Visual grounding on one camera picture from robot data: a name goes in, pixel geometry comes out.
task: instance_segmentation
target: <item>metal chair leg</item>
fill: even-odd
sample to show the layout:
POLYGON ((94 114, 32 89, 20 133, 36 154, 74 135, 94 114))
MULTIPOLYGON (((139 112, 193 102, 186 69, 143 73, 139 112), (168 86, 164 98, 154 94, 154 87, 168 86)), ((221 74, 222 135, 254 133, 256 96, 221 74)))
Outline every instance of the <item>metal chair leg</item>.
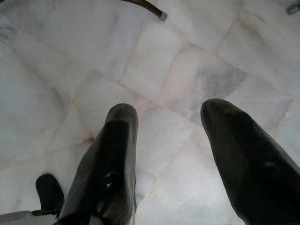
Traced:
POLYGON ((147 2, 146 0, 121 0, 121 1, 127 1, 136 5, 139 5, 141 7, 144 7, 145 9, 149 10, 153 14, 155 14, 157 17, 160 18, 160 20, 165 21, 168 17, 168 14, 161 11, 159 8, 155 7, 151 3, 147 2))

